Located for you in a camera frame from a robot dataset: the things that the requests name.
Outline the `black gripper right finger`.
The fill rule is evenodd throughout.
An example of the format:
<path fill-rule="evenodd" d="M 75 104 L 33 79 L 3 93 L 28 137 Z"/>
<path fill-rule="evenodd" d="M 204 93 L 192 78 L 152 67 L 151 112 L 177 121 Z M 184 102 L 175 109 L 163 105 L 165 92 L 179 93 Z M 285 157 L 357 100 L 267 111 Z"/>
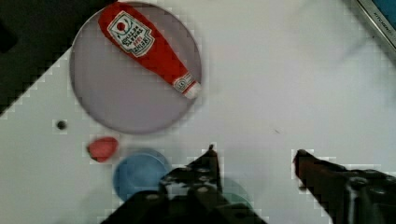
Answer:
<path fill-rule="evenodd" d="M 304 149 L 293 159 L 296 176 L 332 224 L 396 224 L 396 182 L 374 169 L 352 169 L 320 160 Z"/>

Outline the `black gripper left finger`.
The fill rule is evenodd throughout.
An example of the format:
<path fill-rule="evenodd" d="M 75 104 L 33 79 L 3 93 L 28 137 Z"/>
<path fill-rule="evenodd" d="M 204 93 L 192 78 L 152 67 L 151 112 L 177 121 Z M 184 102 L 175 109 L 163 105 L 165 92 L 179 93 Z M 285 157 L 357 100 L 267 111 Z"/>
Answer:
<path fill-rule="evenodd" d="M 218 153 L 172 170 L 157 190 L 136 193 L 100 224 L 267 224 L 243 203 L 223 196 Z"/>

